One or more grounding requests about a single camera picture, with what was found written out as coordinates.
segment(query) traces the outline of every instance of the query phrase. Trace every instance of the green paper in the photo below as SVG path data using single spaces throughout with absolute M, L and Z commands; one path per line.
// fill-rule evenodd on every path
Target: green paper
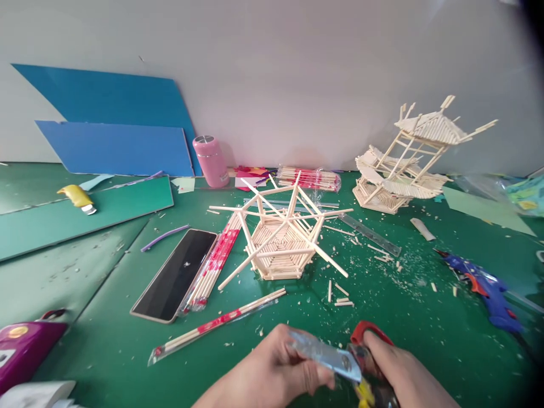
M 0 261 L 173 206 L 168 177 L 90 194 L 86 215 L 69 199 L 0 216 Z
M 458 190 L 443 187 L 444 195 L 452 210 L 487 220 L 493 224 L 523 232 L 532 236 L 535 233 L 523 220 L 506 204 L 477 197 Z
M 172 180 L 172 184 L 177 187 L 177 193 L 190 193 L 194 191 L 194 177 L 178 177 Z

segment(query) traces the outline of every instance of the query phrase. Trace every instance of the plastic bag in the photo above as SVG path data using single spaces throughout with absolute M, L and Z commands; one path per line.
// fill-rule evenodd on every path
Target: plastic bag
M 532 179 L 491 174 L 450 177 L 465 193 L 505 203 L 521 215 L 544 216 L 544 176 Z

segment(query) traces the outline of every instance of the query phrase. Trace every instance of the smartphone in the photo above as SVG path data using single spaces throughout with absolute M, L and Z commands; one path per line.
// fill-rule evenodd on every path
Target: smartphone
M 187 290 L 210 254 L 217 234 L 189 229 L 159 269 L 130 314 L 171 323 Z

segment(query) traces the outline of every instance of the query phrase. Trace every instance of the popsicle stick model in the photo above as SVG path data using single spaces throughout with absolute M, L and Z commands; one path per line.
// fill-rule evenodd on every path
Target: popsicle stick model
M 428 170 L 446 151 L 456 145 L 472 140 L 472 136 L 494 126 L 497 120 L 466 134 L 444 115 L 455 96 L 449 95 L 438 112 L 420 114 L 408 118 L 415 103 L 406 111 L 401 107 L 400 129 L 391 146 L 382 153 L 370 145 L 367 152 L 355 158 L 361 178 L 353 188 L 359 205 L 382 213 L 396 214 L 401 207 L 407 207 L 413 198 L 433 198 L 442 193 L 442 186 L 452 181 L 446 176 L 431 174 Z M 395 147 L 403 149 L 400 157 L 390 156 Z M 418 163 L 423 155 L 428 156 L 427 164 L 421 168 Z
M 325 216 L 347 213 L 353 209 L 322 212 L 299 186 L 300 175 L 299 172 L 293 185 L 261 192 L 242 178 L 246 186 L 255 194 L 243 207 L 210 206 L 212 210 L 233 211 L 260 219 L 252 234 L 249 232 L 245 219 L 242 221 L 248 257 L 219 285 L 219 290 L 223 290 L 249 264 L 252 270 L 258 272 L 261 278 L 267 281 L 300 279 L 304 268 L 312 262 L 312 257 L 316 253 L 347 278 L 346 271 L 316 243 Z M 285 191 L 292 191 L 289 207 L 286 209 L 277 209 L 266 199 L 266 196 Z M 258 212 L 249 211 L 249 207 L 255 202 Z M 300 215 L 295 212 L 297 202 L 311 208 L 312 215 Z M 269 212 L 264 210 L 264 204 L 268 206 Z

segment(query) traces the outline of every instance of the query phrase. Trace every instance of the purple straw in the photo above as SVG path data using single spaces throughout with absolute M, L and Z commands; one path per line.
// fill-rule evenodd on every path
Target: purple straw
M 183 226 L 183 227 L 179 227 L 179 228 L 173 229 L 172 231 L 165 232 L 165 233 L 162 234 L 160 237 L 155 238 L 155 239 L 154 239 L 153 241 L 151 241 L 149 244 L 147 244 L 147 245 L 144 246 L 142 249 L 140 249 L 140 251 L 145 252 L 145 251 L 147 251 L 148 249 L 150 249 L 153 245 L 155 245 L 157 242 L 159 242 L 161 239 L 164 239 L 164 238 L 166 238 L 166 237 L 169 236 L 169 235 L 175 234 L 176 232 L 180 232 L 180 231 L 186 230 L 187 228 L 189 228 L 189 224 L 187 224 L 187 225 L 185 225 L 185 226 Z

